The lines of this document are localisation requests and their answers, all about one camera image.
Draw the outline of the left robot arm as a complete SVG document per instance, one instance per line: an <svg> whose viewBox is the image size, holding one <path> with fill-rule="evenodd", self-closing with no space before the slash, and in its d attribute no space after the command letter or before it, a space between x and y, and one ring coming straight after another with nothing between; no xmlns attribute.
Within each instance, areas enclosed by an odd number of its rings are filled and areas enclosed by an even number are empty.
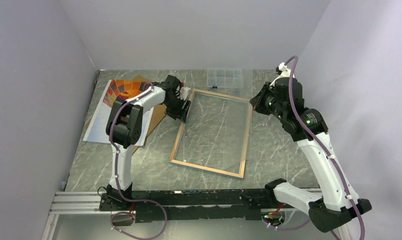
<svg viewBox="0 0 402 240"><path fill-rule="evenodd" d="M193 89L173 75L164 81L115 81L110 93L112 103L105 132L112 148L112 175L107 195L119 210L132 204L132 155L138 141L145 135L143 116L156 106L165 106L164 113L172 119L187 121Z"/></svg>

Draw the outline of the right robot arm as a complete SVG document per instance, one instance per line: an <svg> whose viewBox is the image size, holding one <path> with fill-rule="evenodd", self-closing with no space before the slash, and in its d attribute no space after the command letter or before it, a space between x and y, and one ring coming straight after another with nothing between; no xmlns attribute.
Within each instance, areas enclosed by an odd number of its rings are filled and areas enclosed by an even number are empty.
<svg viewBox="0 0 402 240"><path fill-rule="evenodd" d="M249 103L255 112L280 121L306 156L321 189L321 193L311 193L279 178L265 186L266 205L288 204L307 214L323 233L372 210L370 201L359 197L341 170L322 114L304 106L301 83L288 77L267 81Z"/></svg>

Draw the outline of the hot air balloon photo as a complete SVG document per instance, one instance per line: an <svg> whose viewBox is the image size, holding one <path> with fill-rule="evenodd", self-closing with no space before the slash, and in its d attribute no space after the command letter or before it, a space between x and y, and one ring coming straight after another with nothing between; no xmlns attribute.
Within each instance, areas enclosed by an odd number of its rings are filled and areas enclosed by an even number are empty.
<svg viewBox="0 0 402 240"><path fill-rule="evenodd" d="M109 144L106 126L116 98L127 100L133 98L144 89L147 80L111 79L108 81L92 115L83 140L86 142Z"/></svg>

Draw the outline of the blue picture frame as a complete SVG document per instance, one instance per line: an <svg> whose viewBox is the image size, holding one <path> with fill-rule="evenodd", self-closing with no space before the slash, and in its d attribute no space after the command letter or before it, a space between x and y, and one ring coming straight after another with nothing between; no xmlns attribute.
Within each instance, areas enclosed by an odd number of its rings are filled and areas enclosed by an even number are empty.
<svg viewBox="0 0 402 240"><path fill-rule="evenodd" d="M170 163L243 178L253 112L249 99L201 89L189 99Z"/></svg>

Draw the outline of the clear glass pane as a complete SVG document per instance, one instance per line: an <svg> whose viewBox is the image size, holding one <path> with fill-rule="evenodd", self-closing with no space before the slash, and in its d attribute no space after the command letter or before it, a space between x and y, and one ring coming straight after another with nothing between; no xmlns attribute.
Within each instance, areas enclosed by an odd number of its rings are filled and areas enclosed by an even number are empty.
<svg viewBox="0 0 402 240"><path fill-rule="evenodd" d="M240 174L248 153L250 69L207 69L185 78L194 89L174 160Z"/></svg>

